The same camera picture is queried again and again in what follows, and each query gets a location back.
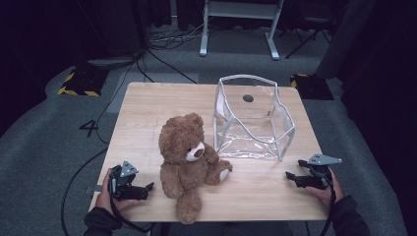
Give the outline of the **clear plastic bag white trim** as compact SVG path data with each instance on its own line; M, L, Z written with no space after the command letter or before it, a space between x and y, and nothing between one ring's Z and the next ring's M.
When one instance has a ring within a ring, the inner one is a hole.
M253 96L253 102L243 95ZM278 84L254 75L218 81L213 112L213 146L224 157L282 160L295 124L280 101Z

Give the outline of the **black yellow striped base plate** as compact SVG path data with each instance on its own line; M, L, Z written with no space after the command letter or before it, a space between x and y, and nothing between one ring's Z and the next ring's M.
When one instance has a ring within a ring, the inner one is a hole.
M333 100L327 82L316 75L293 74L290 84L297 89L302 99Z
M101 90L108 74L108 70L81 71L73 69L58 90L58 94L101 96Z

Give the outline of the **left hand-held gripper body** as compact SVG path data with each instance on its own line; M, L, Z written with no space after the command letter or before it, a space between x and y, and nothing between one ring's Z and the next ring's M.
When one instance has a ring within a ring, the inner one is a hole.
M121 165L114 166L111 169L108 185L110 196L118 201L134 200L133 192L144 189L132 185L138 172L139 170L126 160Z

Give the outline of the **brown teddy bear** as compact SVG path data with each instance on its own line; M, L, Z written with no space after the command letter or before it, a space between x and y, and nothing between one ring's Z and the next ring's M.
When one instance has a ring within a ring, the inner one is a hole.
M158 146L163 162L160 181L164 195L176 200L175 214L184 224L197 220L203 202L197 188L218 185L233 166L205 142L204 121L197 113L169 118Z

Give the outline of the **person's left hand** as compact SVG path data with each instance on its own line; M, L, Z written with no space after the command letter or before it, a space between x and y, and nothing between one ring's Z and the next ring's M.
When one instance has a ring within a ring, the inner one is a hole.
M138 200L125 200L125 201L117 201L117 200L110 200L110 194L108 191L109 179L110 179L111 169L107 170L107 173L104 177L102 183L101 192L98 194L95 202L95 207L104 208L110 214L114 214L111 204L114 204L119 212L124 211L130 207L136 206L139 201Z

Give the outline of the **person's right hand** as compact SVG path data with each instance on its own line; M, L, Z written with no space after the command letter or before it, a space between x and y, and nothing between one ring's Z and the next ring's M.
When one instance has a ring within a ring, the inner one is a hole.
M335 204L345 197L344 191L342 190L341 185L340 185L336 175L334 174L332 169L330 169L329 171L330 171L331 176L332 176L333 188L327 187L324 190L313 188L313 187L306 187L305 188L307 193L315 196L326 207L331 206L332 193L334 195L334 203Z

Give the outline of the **white metal table frame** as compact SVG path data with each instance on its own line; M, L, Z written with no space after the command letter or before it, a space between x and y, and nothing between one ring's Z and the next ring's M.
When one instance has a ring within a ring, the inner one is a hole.
M205 0L203 14L203 34L199 54L205 57L208 54L209 42L209 17L243 18L271 20L269 32L265 33L269 52L273 60L280 58L273 41L274 33L280 18L284 0L277 0L276 3L239 3L219 2L218 0Z

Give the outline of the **black tripod stand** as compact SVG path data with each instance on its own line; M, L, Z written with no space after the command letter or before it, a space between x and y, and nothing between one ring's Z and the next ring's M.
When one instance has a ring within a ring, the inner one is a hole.
M327 43L330 43L330 39L326 35L326 30L332 26L331 20L327 18L314 18L314 17L300 17L294 21L287 30L294 30L300 40L300 43L292 49L286 56L286 59L289 59L294 53L296 53L300 48L302 48L307 42L316 38L317 34L320 32ZM302 38L299 31L308 32L310 35L306 38Z

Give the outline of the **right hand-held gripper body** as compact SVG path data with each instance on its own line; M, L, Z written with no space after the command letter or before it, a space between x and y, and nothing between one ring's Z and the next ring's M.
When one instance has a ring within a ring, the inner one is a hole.
M319 153L310 157L307 161L310 173L318 180L318 183L313 184L313 187L322 190L325 189L332 182L331 173L328 167L333 164L340 164L341 162L341 158Z

